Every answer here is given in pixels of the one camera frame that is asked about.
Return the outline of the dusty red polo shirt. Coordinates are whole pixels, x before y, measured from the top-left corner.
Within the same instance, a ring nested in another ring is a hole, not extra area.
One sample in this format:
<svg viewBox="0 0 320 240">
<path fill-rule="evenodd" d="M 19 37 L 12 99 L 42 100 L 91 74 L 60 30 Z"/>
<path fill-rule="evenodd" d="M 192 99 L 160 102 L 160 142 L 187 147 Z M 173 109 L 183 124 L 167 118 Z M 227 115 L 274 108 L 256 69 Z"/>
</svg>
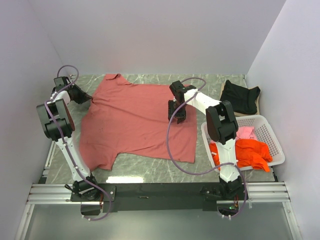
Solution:
<svg viewBox="0 0 320 240">
<path fill-rule="evenodd" d="M 167 85 L 134 84 L 121 74 L 107 74 L 82 118 L 79 151 L 90 170 L 111 170 L 117 155 L 193 163 L 197 113 L 186 107 L 186 120 L 169 125 Z"/>
</svg>

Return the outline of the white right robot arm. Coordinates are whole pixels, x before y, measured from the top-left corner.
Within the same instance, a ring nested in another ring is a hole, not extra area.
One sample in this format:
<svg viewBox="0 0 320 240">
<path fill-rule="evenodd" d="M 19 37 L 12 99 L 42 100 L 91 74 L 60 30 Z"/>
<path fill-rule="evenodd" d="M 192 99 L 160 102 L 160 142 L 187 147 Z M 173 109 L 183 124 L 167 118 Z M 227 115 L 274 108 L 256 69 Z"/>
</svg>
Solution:
<svg viewBox="0 0 320 240">
<path fill-rule="evenodd" d="M 237 169 L 236 136 L 239 129 L 233 107 L 229 101 L 220 101 L 201 92 L 193 85 L 184 86 L 182 81 L 175 81 L 169 89 L 174 96 L 168 101 L 169 126 L 187 119 L 187 105 L 194 107 L 206 117 L 207 133 L 215 142 L 219 165 L 210 171 L 219 169 L 219 178 L 226 182 L 219 187 L 222 198 L 230 200 L 237 194 L 236 181 L 241 171 Z"/>
</svg>

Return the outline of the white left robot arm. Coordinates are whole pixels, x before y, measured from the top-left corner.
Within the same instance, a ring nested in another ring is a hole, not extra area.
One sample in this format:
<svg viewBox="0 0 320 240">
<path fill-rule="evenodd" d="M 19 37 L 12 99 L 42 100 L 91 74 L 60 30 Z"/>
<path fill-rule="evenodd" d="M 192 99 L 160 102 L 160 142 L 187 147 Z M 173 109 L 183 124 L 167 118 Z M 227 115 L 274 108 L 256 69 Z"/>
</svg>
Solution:
<svg viewBox="0 0 320 240">
<path fill-rule="evenodd" d="M 53 81 L 55 87 L 50 99 L 36 107 L 43 132 L 48 139 L 56 143 L 70 168 L 73 184 L 66 185 L 65 188 L 81 200 L 97 200 L 100 188 L 81 157 L 74 136 L 75 124 L 68 110 L 70 102 L 83 104 L 92 97 L 67 76 L 58 76 Z"/>
</svg>

